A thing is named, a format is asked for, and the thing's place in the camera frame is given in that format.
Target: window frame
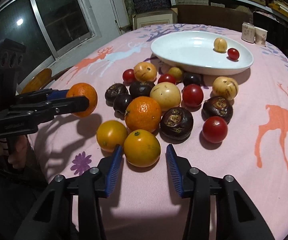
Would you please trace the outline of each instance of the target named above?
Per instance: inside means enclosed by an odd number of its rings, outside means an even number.
[[[0,2],[0,11],[3,10],[5,7],[10,5],[16,0],[2,0]],[[63,55],[68,53],[71,49],[75,48],[76,46],[82,44],[85,41],[93,42],[96,39],[101,37],[100,28],[97,25],[97,21],[95,19],[95,15],[93,13],[92,7],[90,5],[89,0],[77,0],[78,5],[81,9],[82,15],[84,17],[85,23],[87,25],[87,28],[89,30],[88,33],[82,35],[78,39],[71,41],[67,45],[65,45],[63,48],[56,51],[54,45],[52,44],[52,41],[46,31],[46,28],[43,24],[41,15],[39,13],[39,10],[36,6],[35,0],[30,0],[31,9],[33,11],[33,15],[35,17],[35,20],[41,30],[41,33],[46,41],[46,44],[48,46],[48,49],[51,52],[51,56],[48,57],[45,61],[43,61],[40,65],[38,65],[26,78],[23,79],[23,81],[18,85],[17,90],[22,90],[23,87],[30,81],[32,78],[34,78],[41,70],[44,68],[51,66],[55,64]]]

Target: pink tablecloth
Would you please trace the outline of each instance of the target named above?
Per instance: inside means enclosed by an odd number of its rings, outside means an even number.
[[[223,143],[215,146],[201,138],[203,120],[198,110],[192,112],[194,128],[190,138],[174,144],[174,148],[178,155],[208,175],[220,178],[233,175],[261,212],[276,240],[282,240],[288,234],[288,59],[271,44],[259,47],[242,41],[241,33],[236,31],[205,25],[152,25],[124,34],[91,53],[55,82],[53,88],[63,90],[78,82],[89,83],[98,93],[97,108],[84,119],[70,114],[58,116],[30,135],[42,171],[51,181],[57,174],[72,177],[96,166],[105,156],[96,142],[98,126],[111,119],[124,123],[106,105],[106,89],[115,82],[123,82],[123,71],[141,61],[152,62],[167,71],[168,66],[152,55],[150,45],[161,35],[185,30],[214,32],[232,38],[252,52],[254,64],[233,76],[239,83],[239,94]],[[204,77],[204,99],[209,98],[214,79],[214,76]],[[156,166],[137,169],[124,160],[122,179],[115,192],[100,201],[108,240],[182,238],[189,201],[177,196],[168,177],[165,151],[170,141],[160,134],[157,138],[162,153]],[[76,207],[75,201],[73,221],[77,224]]]

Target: orange deer print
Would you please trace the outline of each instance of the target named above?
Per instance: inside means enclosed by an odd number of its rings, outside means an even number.
[[[73,75],[72,75],[71,78],[68,80],[68,82],[66,82],[66,84],[68,84],[68,83],[71,81],[71,79],[72,79],[82,68],[86,67],[87,65],[89,65],[89,64],[91,64],[91,63],[96,62],[96,61],[99,60],[99,59],[104,59],[107,54],[110,54],[110,53],[112,53],[112,52],[113,52],[112,47],[107,47],[107,48],[104,48],[104,49],[102,49],[102,50],[99,49],[99,50],[97,51],[97,54],[98,54],[98,55],[97,55],[96,57],[94,57],[94,58],[85,58],[85,59],[81,60],[79,63],[77,63],[77,64],[74,66],[75,68],[66,75],[66,77],[67,77],[68,75],[70,75],[71,73],[73,73]]]
[[[288,96],[288,92],[282,88],[282,84],[278,83],[278,86],[281,90],[283,90]],[[282,148],[284,161],[288,170],[288,160],[285,154],[285,138],[288,132],[288,110],[281,108],[280,106],[266,105],[266,109],[268,109],[269,121],[267,124],[260,125],[258,127],[258,136],[255,143],[255,156],[257,158],[257,166],[259,168],[262,167],[262,160],[260,157],[260,142],[263,135],[269,130],[280,129],[281,134],[279,137],[279,144]]]

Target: orange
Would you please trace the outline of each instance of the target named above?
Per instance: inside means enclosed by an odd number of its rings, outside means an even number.
[[[127,135],[127,129],[122,123],[111,120],[99,126],[96,132],[96,140],[103,150],[112,153],[116,144],[123,145]]]
[[[135,98],[125,111],[125,123],[131,130],[143,129],[154,132],[161,121],[162,110],[155,99]]]
[[[161,145],[148,131],[135,130],[126,138],[123,150],[127,161],[136,167],[149,167],[161,155]]]
[[[94,87],[87,83],[77,83],[67,92],[66,97],[85,96],[89,101],[89,107],[82,112],[72,113],[78,117],[89,116],[97,106],[97,92]]]

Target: white plate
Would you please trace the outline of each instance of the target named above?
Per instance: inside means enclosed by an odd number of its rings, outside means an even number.
[[[232,61],[227,53],[214,51],[216,38],[227,41],[227,49],[239,51],[239,59]],[[156,39],[152,52],[163,62],[183,70],[205,75],[234,75],[248,69],[254,62],[252,53],[242,44],[219,34],[203,31],[170,33]]]

